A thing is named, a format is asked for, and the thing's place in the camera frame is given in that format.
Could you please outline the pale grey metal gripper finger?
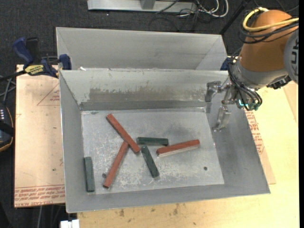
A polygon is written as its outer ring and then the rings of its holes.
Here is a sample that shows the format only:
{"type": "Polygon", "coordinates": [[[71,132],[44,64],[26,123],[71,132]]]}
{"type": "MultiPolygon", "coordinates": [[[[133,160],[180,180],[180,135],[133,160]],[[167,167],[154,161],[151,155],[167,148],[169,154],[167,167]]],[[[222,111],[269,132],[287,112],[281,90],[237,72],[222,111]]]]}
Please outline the pale grey metal gripper finger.
{"type": "Polygon", "coordinates": [[[213,96],[216,93],[219,93],[221,91],[221,81],[213,81],[207,83],[207,91],[205,94],[205,101],[207,103],[211,102],[213,96]]]}
{"type": "Polygon", "coordinates": [[[216,124],[212,127],[212,130],[218,132],[226,128],[229,123],[230,116],[231,112],[229,108],[226,105],[222,105],[219,108],[217,121],[216,124]]]}

